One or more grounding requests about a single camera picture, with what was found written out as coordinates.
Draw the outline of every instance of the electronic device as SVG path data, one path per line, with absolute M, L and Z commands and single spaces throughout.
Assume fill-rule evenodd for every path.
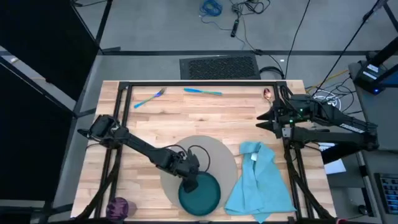
M 238 25 L 239 25 L 239 19 L 236 19 L 235 22 L 234 22 L 234 26 L 232 28 L 232 31 L 231 31 L 231 37 L 235 37 L 236 36 L 236 31 L 238 29 Z
M 398 175 L 374 174 L 386 213 L 398 215 Z
M 382 66 L 389 57 L 398 51 L 398 37 L 377 54 L 368 54 L 366 61 L 348 66 L 355 85 L 377 95 L 385 88 L 398 88 L 398 64 L 390 69 Z

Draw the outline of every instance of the purple object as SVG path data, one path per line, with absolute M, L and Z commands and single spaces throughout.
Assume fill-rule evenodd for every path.
M 133 215 L 136 210 L 137 207 L 134 203 L 129 203 L 126 199 L 122 197 L 116 197 L 112 199 L 106 206 L 106 218 L 113 222 L 123 221 L 130 215 L 130 212 L 132 213 L 131 215 Z

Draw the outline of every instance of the round gray plate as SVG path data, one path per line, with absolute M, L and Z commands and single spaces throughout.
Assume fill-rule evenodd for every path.
M 238 168 L 231 151 L 219 140 L 208 136 L 190 136 L 176 144 L 184 147 L 184 149 L 188 149 L 192 145 L 199 145 L 209 152 L 211 163 L 207 172 L 217 179 L 221 189 L 221 198 L 217 208 L 224 206 L 236 181 L 238 181 Z M 171 147 L 171 150 L 175 152 L 181 151 L 178 147 Z M 191 150 L 199 160 L 199 170 L 205 171 L 208 165 L 206 152 L 198 147 L 193 147 Z M 178 200 L 178 188 L 182 179 L 160 171 L 160 181 L 167 198 L 175 206 L 182 208 Z

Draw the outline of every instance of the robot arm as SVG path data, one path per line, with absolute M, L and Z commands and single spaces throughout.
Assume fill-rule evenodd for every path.
M 336 143 L 334 149 L 341 149 L 340 153 L 331 153 L 331 149 L 322 153 L 326 164 L 362 149 L 370 151 L 378 148 L 377 125 L 345 115 L 334 106 L 314 100 L 309 95 L 293 95 L 286 86 L 282 87 L 279 100 L 257 118 L 267 121 L 257 124 L 257 127 L 272 131 L 277 138 L 289 139 L 295 147 L 303 147 L 311 141 Z M 331 133 L 328 129 L 308 130 L 294 126 L 306 121 L 322 126 L 339 126 L 352 133 Z
M 156 148 L 131 134 L 128 128 L 122 127 L 119 121 L 109 115 L 100 115 L 89 130 L 79 129 L 78 132 L 88 139 L 98 141 L 107 148 L 126 145 L 147 156 L 151 163 L 169 174 L 183 179 L 184 190 L 189 193 L 198 186 L 196 176 L 199 161 L 191 150 L 174 152 L 168 148 Z

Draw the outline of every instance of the black wall panel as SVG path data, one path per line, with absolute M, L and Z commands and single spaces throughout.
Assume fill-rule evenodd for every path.
M 0 64 L 0 199 L 53 200 L 72 122 Z
M 0 1 L 0 45 L 74 100 L 99 50 L 69 0 Z

